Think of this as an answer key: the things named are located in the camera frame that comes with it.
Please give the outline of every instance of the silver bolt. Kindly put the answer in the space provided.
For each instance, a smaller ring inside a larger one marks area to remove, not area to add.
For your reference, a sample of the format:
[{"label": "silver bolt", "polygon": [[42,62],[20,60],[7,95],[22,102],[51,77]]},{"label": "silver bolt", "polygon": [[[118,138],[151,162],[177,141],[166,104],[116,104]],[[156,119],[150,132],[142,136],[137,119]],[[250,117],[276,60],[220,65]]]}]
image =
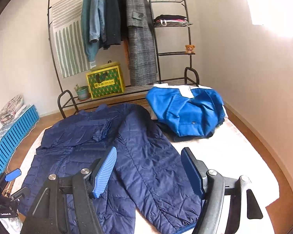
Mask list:
[{"label": "silver bolt", "polygon": [[80,172],[82,174],[88,174],[90,172],[90,170],[88,168],[83,168]]},{"label": "silver bolt", "polygon": [[49,175],[49,179],[50,180],[55,180],[56,179],[56,175],[55,174],[50,174]]},{"label": "silver bolt", "polygon": [[211,170],[208,170],[208,174],[212,175],[212,176],[216,176],[217,172],[215,170],[211,169]]},{"label": "silver bolt", "polygon": [[242,176],[241,176],[241,179],[242,179],[244,182],[248,182],[248,181],[250,181],[250,179],[248,178],[248,176],[245,176],[245,175],[242,175]]}]

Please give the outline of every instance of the stuffed toy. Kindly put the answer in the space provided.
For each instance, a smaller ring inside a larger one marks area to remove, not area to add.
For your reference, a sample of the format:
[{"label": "stuffed toy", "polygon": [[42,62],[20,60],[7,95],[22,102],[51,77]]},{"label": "stuffed toy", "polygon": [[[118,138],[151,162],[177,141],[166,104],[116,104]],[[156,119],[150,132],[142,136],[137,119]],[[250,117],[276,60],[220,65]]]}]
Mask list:
[{"label": "stuffed toy", "polygon": [[186,45],[186,51],[185,51],[185,54],[194,54],[194,48],[195,46],[194,45]]}]

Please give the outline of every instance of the blue plastic crate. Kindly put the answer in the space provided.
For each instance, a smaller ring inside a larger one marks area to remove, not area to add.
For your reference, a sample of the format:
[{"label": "blue plastic crate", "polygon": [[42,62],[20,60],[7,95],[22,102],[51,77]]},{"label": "blue plastic crate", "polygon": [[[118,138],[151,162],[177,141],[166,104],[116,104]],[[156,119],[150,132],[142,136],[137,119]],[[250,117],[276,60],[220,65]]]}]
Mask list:
[{"label": "blue plastic crate", "polygon": [[25,108],[12,123],[0,129],[0,174],[4,171],[16,147],[38,119],[36,107],[31,105]]}]

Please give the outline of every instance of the blue gripper pad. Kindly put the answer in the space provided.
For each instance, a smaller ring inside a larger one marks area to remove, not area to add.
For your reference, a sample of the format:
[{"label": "blue gripper pad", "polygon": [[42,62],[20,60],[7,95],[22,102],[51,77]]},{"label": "blue gripper pad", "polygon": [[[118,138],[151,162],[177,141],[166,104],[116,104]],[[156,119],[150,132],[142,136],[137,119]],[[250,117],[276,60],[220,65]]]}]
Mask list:
[{"label": "blue gripper pad", "polygon": [[98,198],[105,190],[107,182],[111,176],[112,170],[116,163],[117,151],[112,147],[109,154],[105,158],[97,176],[94,189],[92,191],[95,198]]},{"label": "blue gripper pad", "polygon": [[5,175],[5,181],[10,182],[14,179],[16,179],[18,176],[21,176],[22,172],[19,168],[15,169],[14,171],[8,173]]},{"label": "blue gripper pad", "polygon": [[183,149],[181,151],[181,163],[186,171],[187,177],[190,181],[193,192],[201,199],[205,197],[205,191],[203,189],[203,179],[191,160],[189,154]]}]

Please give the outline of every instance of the mattress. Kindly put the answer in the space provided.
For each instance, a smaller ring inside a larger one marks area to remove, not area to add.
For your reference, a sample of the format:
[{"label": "mattress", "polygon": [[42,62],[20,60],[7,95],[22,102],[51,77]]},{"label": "mattress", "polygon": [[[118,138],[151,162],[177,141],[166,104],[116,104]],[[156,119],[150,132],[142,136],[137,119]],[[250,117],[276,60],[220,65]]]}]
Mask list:
[{"label": "mattress", "polygon": [[[44,130],[29,149],[20,167],[22,175],[15,180],[12,193],[21,188],[36,154],[36,148],[41,145],[43,134]],[[252,190],[258,203],[264,207],[279,198],[279,185],[272,171],[229,119],[225,119],[224,123],[215,130],[214,135],[208,139],[172,142],[172,145],[179,153],[184,147],[189,147],[194,156],[202,160],[207,168],[215,169],[222,176],[236,179],[241,175],[248,176],[252,181]],[[225,232],[229,205],[230,196],[225,196],[217,234]],[[262,227],[263,233],[274,234],[269,219],[262,223]],[[153,234],[159,232],[136,210],[135,233]]]}]

